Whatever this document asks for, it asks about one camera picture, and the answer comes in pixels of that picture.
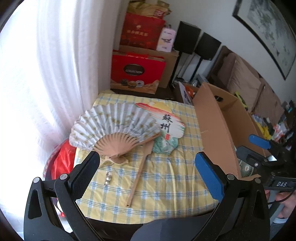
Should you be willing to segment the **person's right hand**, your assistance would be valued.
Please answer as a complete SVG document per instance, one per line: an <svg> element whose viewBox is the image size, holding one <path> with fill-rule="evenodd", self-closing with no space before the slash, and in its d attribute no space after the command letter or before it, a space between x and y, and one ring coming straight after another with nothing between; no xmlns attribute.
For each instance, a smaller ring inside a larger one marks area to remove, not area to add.
<svg viewBox="0 0 296 241"><path fill-rule="evenodd" d="M282 210L277 218L289 218L295 208L295 192L278 192L275 194L275 201L281 201Z"/></svg>

